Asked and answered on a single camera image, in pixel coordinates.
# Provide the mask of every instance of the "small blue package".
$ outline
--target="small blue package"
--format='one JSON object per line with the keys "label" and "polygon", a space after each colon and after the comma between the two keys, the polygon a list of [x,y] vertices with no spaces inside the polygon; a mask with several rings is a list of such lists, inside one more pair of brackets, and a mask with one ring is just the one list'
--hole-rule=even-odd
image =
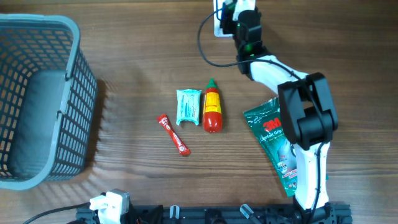
{"label": "small blue package", "polygon": [[191,121],[199,125],[201,90],[177,90],[177,121]]}

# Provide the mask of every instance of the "green package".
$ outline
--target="green package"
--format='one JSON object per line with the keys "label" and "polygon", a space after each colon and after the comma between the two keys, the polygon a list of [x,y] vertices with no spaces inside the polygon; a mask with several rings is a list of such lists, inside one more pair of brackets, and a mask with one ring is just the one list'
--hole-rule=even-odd
{"label": "green package", "polygon": [[278,98],[246,111],[243,115],[272,162],[287,196],[294,196],[297,188],[295,151],[282,130]]}

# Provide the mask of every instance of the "red sauce packet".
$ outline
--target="red sauce packet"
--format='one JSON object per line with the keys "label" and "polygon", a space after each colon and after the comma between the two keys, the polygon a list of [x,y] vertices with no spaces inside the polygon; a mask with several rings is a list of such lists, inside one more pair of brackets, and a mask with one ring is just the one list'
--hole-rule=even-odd
{"label": "red sauce packet", "polygon": [[188,149],[188,147],[182,142],[182,140],[179,138],[179,136],[175,133],[173,130],[169,118],[167,117],[166,114],[162,114],[157,117],[157,121],[163,128],[168,132],[170,137],[173,139],[173,142],[175,144],[175,147],[177,147],[178,152],[180,155],[187,156],[191,154],[191,151]]}

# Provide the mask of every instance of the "green bottle cap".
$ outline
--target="green bottle cap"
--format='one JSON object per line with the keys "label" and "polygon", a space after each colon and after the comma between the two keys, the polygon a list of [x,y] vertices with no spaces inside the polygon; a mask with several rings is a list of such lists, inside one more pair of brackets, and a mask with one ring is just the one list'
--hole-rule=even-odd
{"label": "green bottle cap", "polygon": [[212,78],[210,79],[209,85],[206,86],[206,89],[208,89],[208,88],[218,88],[216,83],[214,82],[214,79],[212,79]]}

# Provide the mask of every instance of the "red sauce bottle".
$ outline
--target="red sauce bottle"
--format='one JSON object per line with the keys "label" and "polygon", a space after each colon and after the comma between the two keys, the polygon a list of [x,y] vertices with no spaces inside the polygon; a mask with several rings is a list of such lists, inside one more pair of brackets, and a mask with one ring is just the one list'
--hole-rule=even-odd
{"label": "red sauce bottle", "polygon": [[209,133],[220,132],[223,128],[220,94],[214,79],[206,86],[205,106],[203,107],[203,127]]}

